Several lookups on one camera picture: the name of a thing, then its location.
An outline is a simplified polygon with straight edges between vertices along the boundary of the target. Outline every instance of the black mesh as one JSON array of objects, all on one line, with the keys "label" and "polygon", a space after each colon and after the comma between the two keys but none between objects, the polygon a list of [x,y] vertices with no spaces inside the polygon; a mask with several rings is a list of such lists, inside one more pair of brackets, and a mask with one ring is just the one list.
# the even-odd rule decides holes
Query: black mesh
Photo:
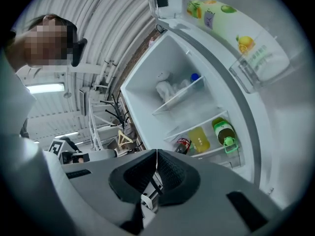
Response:
[{"label": "black mesh", "polygon": [[156,171],[156,164],[157,151],[153,149],[115,168],[109,176],[109,185],[120,200],[137,204]]},{"label": "black mesh", "polygon": [[125,181],[140,193],[147,188],[152,178],[152,169],[156,167],[156,155],[152,154],[124,173]]},{"label": "black mesh", "polygon": [[157,165],[165,191],[176,188],[184,181],[185,171],[161,153],[157,157]]},{"label": "black mesh", "polygon": [[172,154],[175,152],[157,150],[157,172],[164,189],[163,195],[158,199],[161,207],[185,203],[200,185],[198,171]]}]

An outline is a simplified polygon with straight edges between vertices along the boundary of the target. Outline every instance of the blue bottle cap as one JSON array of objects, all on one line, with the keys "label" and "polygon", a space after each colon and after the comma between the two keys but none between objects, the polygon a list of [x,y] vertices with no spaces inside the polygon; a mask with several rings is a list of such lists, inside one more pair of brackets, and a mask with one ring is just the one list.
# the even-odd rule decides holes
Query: blue bottle cap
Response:
[{"label": "blue bottle cap", "polygon": [[200,78],[200,76],[199,76],[199,74],[197,74],[197,73],[193,73],[192,75],[191,75],[191,80],[192,81],[196,81],[196,80],[198,80]]}]

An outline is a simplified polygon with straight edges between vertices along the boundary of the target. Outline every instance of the refrigerator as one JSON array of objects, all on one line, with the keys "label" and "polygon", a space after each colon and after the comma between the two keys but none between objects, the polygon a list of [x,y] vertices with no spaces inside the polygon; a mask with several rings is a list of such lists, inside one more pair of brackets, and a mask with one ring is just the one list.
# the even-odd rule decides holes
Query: refrigerator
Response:
[{"label": "refrigerator", "polygon": [[[314,166],[313,52],[281,0],[149,0],[165,31],[144,53],[122,94],[146,149],[174,150],[202,127],[210,148],[188,153],[230,168],[280,207],[299,200]],[[167,99],[157,91],[200,78]],[[212,121],[227,120],[226,153]]]}]

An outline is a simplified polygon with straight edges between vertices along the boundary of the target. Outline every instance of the bottle cap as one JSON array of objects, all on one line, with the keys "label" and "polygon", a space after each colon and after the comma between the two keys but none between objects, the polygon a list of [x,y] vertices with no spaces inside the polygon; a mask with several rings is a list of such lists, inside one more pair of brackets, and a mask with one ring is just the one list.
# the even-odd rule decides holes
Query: bottle cap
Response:
[{"label": "bottle cap", "polygon": [[224,140],[224,144],[227,146],[231,146],[234,144],[234,139],[232,137],[226,137]]},{"label": "bottle cap", "polygon": [[197,74],[197,73],[193,73],[192,75],[191,75],[191,80],[192,81],[196,81],[196,80],[198,80],[200,78],[200,76],[199,76],[199,74]]}]

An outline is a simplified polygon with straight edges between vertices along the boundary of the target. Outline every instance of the curved ceiling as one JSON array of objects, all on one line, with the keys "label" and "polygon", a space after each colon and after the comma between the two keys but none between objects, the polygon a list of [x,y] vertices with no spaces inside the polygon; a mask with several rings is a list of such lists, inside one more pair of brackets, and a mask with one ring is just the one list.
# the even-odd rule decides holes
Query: curved ceiling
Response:
[{"label": "curved ceiling", "polygon": [[[15,24],[17,34],[25,31],[33,18],[47,13],[73,22],[79,39],[86,38],[88,44],[78,67],[49,66],[38,73],[23,67],[18,72],[25,85],[64,82],[72,93],[69,99],[63,97],[65,92],[35,95],[28,132],[44,149],[54,136],[73,131],[79,131],[72,138],[75,143],[90,140],[88,119],[79,112],[79,89],[91,88],[107,63],[123,69],[155,26],[148,0],[33,0]],[[104,99],[104,94],[97,91],[94,99]]]}]

